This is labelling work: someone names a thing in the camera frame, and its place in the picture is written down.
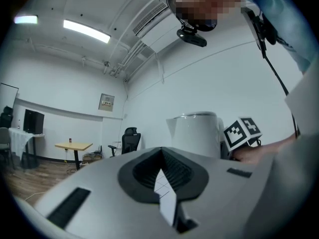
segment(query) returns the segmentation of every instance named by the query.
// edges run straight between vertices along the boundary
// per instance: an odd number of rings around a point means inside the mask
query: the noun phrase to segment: black slot
[[[232,174],[236,174],[238,176],[242,176],[242,177],[245,177],[245,178],[250,178],[250,176],[252,175],[251,172],[239,170],[239,169],[236,169],[236,168],[229,168],[227,170],[227,172],[232,173]]]
[[[75,189],[49,216],[48,220],[64,229],[76,212],[80,209],[91,191]]]

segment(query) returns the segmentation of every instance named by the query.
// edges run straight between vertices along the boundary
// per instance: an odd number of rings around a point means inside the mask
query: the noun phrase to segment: fluorescent light
[[[38,16],[20,16],[20,17],[15,17],[14,22],[16,24],[21,24],[21,23],[30,23],[30,24],[38,24]]]
[[[80,32],[82,34],[89,35],[89,36],[96,38],[96,39],[98,39],[102,42],[105,42],[105,43],[108,43],[110,38],[111,38],[111,36],[108,34],[105,34],[103,32],[95,30],[91,27],[88,27],[88,26],[85,26],[85,25],[82,25],[82,24],[79,24],[76,22],[72,22],[72,21],[69,21],[66,19],[64,20],[63,27]]]

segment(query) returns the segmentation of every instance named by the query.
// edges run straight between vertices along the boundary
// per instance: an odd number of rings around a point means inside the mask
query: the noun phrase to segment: light blue shirt
[[[248,0],[255,3],[278,32],[281,43],[306,72],[316,55],[319,45],[307,20],[291,0]]]

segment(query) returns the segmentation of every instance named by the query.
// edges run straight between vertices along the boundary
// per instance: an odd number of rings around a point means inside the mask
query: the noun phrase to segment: person
[[[241,0],[168,0],[173,12],[191,25],[210,26],[218,15],[238,6]],[[248,0],[255,3],[278,32],[277,42],[285,47],[305,74],[319,54],[319,45],[308,22],[291,0]],[[279,152],[295,140],[295,135],[272,144],[238,148],[233,158],[258,163],[263,155]]]

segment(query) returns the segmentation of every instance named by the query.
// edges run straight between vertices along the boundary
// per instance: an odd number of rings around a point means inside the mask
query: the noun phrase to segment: whiteboard
[[[0,114],[6,106],[13,108],[15,97],[18,93],[18,88],[7,84],[0,84]]]

